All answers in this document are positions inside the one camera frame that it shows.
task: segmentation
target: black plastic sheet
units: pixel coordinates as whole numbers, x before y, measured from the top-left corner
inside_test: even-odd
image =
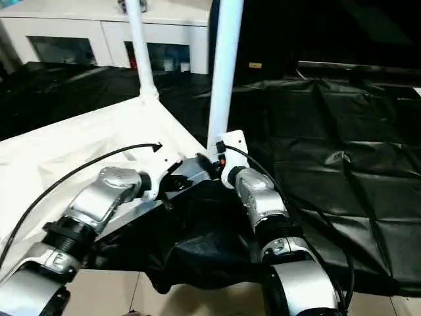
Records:
[[[156,78],[161,103],[203,144],[207,76]],[[32,64],[0,85],[1,138],[138,94],[135,70]],[[421,98],[411,89],[325,81],[236,84],[230,130],[270,169],[306,237],[346,286],[336,243],[356,261],[356,290],[421,295]],[[204,182],[95,245],[87,267],[145,271],[165,292],[256,281],[259,250],[233,192]],[[326,229],[316,210],[343,238]]]

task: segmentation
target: white pole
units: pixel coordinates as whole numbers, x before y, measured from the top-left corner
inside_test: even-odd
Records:
[[[218,35],[210,99],[207,148],[220,141],[228,127],[238,38],[244,0],[220,0]]]
[[[134,55],[140,80],[140,96],[158,97],[158,90],[153,83],[151,61],[143,33],[143,23],[139,0],[126,0],[127,15],[132,29]]]

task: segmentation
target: white fabric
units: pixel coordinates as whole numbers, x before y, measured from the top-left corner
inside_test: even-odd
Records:
[[[60,177],[114,149],[157,142],[171,146],[182,157],[205,153],[205,148],[152,97],[130,99],[0,142],[0,250],[25,209]],[[153,156],[150,148],[119,153],[61,184],[22,226],[0,278],[43,237],[45,222],[58,219],[101,168],[114,165],[140,170],[142,162],[153,164]]]

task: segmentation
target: shelf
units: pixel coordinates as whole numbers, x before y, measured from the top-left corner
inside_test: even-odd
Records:
[[[208,26],[212,0],[150,0],[143,23]],[[127,22],[117,0],[23,0],[0,17]]]

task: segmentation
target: floor tile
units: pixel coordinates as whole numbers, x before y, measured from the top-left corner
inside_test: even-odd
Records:
[[[81,270],[67,286],[64,316],[121,316],[130,309],[138,272]]]
[[[404,298],[402,296],[393,296],[391,299],[397,316],[421,315],[421,298]]]
[[[200,290],[181,284],[161,295],[143,273],[132,308],[150,316],[265,316],[258,284],[244,282],[221,290]]]
[[[387,296],[354,293],[349,316],[396,316]]]

